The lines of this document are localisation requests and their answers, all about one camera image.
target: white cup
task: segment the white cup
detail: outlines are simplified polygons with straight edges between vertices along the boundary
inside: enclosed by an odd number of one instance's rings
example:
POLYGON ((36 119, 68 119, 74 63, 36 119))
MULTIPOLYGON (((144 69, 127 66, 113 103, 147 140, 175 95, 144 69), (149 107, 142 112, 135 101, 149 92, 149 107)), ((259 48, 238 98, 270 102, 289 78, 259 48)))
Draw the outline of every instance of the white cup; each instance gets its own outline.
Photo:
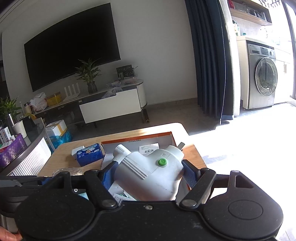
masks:
POLYGON ((22 120, 20 120, 19 122, 15 123, 12 128, 15 130, 16 134, 21 133, 22 137, 25 138, 27 136, 24 124, 22 122, 22 120))

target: sunlit floor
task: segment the sunlit floor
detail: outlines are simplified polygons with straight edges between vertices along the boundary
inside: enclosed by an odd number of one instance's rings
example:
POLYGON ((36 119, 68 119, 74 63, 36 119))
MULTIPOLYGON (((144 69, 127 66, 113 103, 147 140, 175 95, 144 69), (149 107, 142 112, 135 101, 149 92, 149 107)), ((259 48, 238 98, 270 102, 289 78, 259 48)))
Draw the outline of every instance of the sunlit floor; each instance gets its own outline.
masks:
POLYGON ((239 170, 282 208, 278 240, 296 240, 296 107, 289 103, 242 110, 230 124, 191 135, 208 168, 239 170))

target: purple basket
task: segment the purple basket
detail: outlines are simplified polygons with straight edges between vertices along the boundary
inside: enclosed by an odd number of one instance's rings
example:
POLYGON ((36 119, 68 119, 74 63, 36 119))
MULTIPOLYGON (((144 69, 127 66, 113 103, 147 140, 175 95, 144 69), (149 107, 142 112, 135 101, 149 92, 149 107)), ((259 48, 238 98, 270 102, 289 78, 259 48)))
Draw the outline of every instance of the purple basket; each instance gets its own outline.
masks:
POLYGON ((6 167, 22 149, 27 148, 27 144, 22 137, 22 134, 18 134, 15 140, 5 149, 4 152, 0 153, 0 167, 6 167))

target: triangular cutout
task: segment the triangular cutout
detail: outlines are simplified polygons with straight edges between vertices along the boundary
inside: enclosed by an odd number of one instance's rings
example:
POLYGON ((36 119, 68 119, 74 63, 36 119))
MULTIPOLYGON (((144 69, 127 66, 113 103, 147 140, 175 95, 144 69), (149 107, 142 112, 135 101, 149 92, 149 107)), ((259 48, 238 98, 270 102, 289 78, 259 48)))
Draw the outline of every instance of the triangular cutout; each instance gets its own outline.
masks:
POLYGON ((235 187, 236 188, 253 188, 253 186, 245 180, 242 176, 235 177, 235 187))

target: light wood tabletop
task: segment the light wood tabletop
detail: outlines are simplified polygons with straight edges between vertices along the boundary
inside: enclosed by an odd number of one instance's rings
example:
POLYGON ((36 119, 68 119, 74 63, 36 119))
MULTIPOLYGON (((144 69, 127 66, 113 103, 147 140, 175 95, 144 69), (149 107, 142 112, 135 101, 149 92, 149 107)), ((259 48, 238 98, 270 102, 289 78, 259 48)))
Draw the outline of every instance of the light wood tabletop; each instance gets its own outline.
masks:
MULTIPOLYGON (((171 123, 161 126, 153 126, 144 129, 121 132, 116 134, 111 134, 107 136, 94 137, 79 141, 73 141, 61 144, 55 152, 48 159, 44 167, 39 172, 38 176, 48 176, 51 177, 52 173, 60 168, 65 167, 80 167, 78 162, 72 157, 72 149, 75 149, 80 146, 91 146, 95 143, 101 143, 103 141, 116 140, 129 137, 137 137, 144 135, 151 135, 157 133, 172 132, 174 140, 178 145, 180 142, 185 143, 183 147, 184 159, 190 161, 198 169, 206 167, 202 157, 198 153, 194 144, 191 142, 190 137, 182 124, 180 123, 171 123)), ((80 167, 83 172, 91 169, 100 169, 101 161, 95 161, 91 164, 88 164, 84 167, 80 167)))

